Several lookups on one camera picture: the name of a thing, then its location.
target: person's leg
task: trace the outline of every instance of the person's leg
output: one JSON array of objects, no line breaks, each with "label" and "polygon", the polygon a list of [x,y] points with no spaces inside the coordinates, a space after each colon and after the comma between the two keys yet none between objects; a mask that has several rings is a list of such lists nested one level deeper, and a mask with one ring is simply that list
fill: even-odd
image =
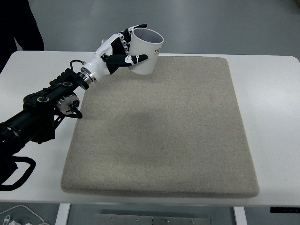
[{"label": "person's leg", "polygon": [[10,0],[14,37],[23,50],[44,50],[44,42],[28,0]]},{"label": "person's leg", "polygon": [[11,54],[17,51],[9,19],[9,10],[9,0],[4,0],[0,7],[0,26],[2,30],[0,35],[0,72],[3,70]]}]

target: printed text on mug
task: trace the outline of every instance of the printed text on mug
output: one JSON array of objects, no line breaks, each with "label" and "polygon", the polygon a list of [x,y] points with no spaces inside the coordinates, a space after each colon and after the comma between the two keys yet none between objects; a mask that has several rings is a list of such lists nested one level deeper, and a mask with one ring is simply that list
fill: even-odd
[{"label": "printed text on mug", "polygon": [[156,54],[158,54],[159,52],[160,52],[160,48],[155,49],[154,54],[156,55]]}]

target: white mug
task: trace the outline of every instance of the white mug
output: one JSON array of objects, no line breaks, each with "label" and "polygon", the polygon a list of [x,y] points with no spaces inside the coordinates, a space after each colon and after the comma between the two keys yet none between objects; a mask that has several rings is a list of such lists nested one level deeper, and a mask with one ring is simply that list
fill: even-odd
[{"label": "white mug", "polygon": [[154,30],[135,28],[132,32],[129,55],[146,54],[148,59],[129,67],[132,72],[147,75],[152,73],[164,38]]}]

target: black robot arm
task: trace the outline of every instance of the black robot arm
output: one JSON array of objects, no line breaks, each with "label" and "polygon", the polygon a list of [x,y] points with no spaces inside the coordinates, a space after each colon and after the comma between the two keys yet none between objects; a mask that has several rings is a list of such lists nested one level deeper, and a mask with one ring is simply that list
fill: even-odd
[{"label": "black robot arm", "polygon": [[[27,142],[41,144],[54,139],[55,129],[65,117],[82,118],[77,109],[79,99],[74,93],[79,86],[89,88],[79,73],[67,68],[50,82],[50,87],[26,96],[21,112],[0,123],[0,191],[20,187],[31,175],[35,161],[14,156]],[[30,167],[15,184],[2,185],[17,169],[16,162],[29,163]]]}]

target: robotic arm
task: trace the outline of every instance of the robotic arm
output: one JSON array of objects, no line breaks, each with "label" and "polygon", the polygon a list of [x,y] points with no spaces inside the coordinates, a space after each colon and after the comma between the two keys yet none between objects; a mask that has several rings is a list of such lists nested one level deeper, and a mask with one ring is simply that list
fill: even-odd
[{"label": "robotic arm", "polygon": [[[0,123],[0,191],[19,188],[31,175],[35,161],[28,157],[14,156],[27,142],[41,144],[54,139],[55,129],[65,117],[82,118],[78,110],[79,98],[74,93],[77,87],[86,90],[91,83],[96,83],[105,75],[113,74],[119,67],[128,67],[148,58],[147,55],[128,55],[132,30],[137,27],[145,28],[147,25],[129,27],[112,35],[102,43],[88,63],[71,61],[71,69],[67,68],[51,81],[48,88],[26,96],[23,100],[23,110]],[[74,61],[83,64],[79,73],[73,71]],[[17,169],[16,162],[29,163],[30,167],[15,184],[3,185]]]}]

